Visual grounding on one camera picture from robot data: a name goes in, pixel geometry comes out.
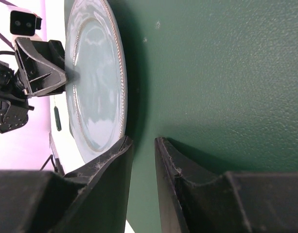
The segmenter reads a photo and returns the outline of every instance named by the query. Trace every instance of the black cable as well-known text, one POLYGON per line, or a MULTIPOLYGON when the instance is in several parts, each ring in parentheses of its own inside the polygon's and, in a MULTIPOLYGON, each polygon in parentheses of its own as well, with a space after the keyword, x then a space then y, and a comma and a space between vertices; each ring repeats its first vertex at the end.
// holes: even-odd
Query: black cable
MULTIPOLYGON (((14 56, 15 55, 15 52, 13 52, 13 51, 0 51, 0 55, 12 55, 12 56, 14 56)), ((10 68, 8 68, 7 66, 3 65, 1 62, 0 62, 0 67, 4 67, 5 70, 10 70, 10 68)))
POLYGON ((47 165, 47 163, 51 160, 54 171, 58 172, 58 168, 55 165, 55 162, 53 161, 53 155, 51 154, 48 159, 45 161, 45 163, 43 164, 43 166, 41 167, 40 171, 42 171, 44 169, 44 167, 47 165))
MULTIPOLYGON (((17 7, 16 5, 12 4, 11 2, 7 1, 7 0, 0 0, 1 3, 5 4, 5 5, 8 5, 8 6, 14 6, 14 7, 17 7)), ((8 45, 12 50, 14 50, 14 47, 12 45, 12 43, 6 39, 5 36, 3 36, 1 33, 0 33, 0 39, 6 44, 8 45)))

